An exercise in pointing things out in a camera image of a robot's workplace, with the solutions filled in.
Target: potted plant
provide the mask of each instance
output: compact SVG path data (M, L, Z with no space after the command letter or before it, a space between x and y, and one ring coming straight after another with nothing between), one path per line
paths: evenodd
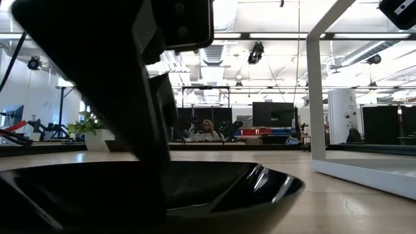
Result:
M105 141L114 140L114 135L91 112L82 111L79 114L82 120L68 124L69 134L75 133L78 137L84 135L86 148L89 151L108 151Z

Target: black partition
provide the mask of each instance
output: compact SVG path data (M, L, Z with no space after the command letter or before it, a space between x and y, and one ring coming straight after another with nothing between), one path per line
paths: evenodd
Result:
M416 107L401 107L404 137L416 135Z
M218 131L221 126L229 126L233 123L233 111L231 108L214 108L214 129Z
M178 121L175 128L178 130L188 130L192 123L192 108L178 108L177 115Z
M400 144L397 106L363 107L363 123L366 144Z
M178 123L174 127L174 131L181 133L183 130L189 130L190 125L194 124L197 129L202 130L202 122L210 120L214 124L214 130L225 125L231 125L233 121L233 113L231 108L215 108L215 107L193 107L193 108L177 108Z

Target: woman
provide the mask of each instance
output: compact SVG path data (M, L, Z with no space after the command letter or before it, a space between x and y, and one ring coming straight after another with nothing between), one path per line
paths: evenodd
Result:
M218 136L218 133L214 131L214 125L210 120L204 120L202 122L203 126L203 133L211 134L211 137L205 137L205 140L213 141L213 140L224 140Z
M193 134L196 128L191 127L189 133ZM224 140L218 136L218 133L214 131L214 125L210 120L204 120L202 122L202 132L205 134L204 140L213 141L213 140Z

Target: ceiling light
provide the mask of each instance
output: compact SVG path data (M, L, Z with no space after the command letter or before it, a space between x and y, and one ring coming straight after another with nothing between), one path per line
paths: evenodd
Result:
M410 33L335 33L336 39L403 39L408 38Z
M241 33L216 32L214 38L240 38Z
M239 43L237 41L228 41L228 40L215 40L211 45L212 46L237 46Z
M276 39L293 39L301 38L305 39L307 33L250 33L250 38L276 38Z
M21 33L0 33L0 40L19 40Z

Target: white floor base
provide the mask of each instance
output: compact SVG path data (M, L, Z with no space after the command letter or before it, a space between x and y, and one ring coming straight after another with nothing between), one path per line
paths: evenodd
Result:
M319 160L312 164L317 172L416 200L416 168L369 169Z

